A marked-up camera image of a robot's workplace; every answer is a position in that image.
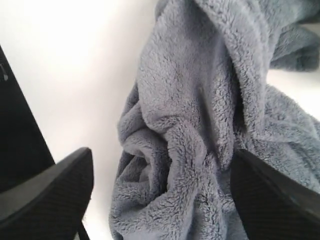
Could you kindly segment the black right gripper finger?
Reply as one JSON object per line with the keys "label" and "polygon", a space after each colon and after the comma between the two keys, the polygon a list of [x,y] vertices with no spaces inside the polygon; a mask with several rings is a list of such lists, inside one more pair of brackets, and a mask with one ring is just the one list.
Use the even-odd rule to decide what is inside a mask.
{"label": "black right gripper finger", "polygon": [[240,149],[231,161],[231,195],[250,240],[318,240],[320,195]]}

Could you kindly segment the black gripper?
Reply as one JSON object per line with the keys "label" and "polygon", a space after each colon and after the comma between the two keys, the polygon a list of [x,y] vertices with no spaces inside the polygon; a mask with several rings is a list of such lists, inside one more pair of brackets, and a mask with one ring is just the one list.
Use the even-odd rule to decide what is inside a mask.
{"label": "black gripper", "polygon": [[0,238],[87,240],[91,149],[54,159],[4,52],[0,53]]}

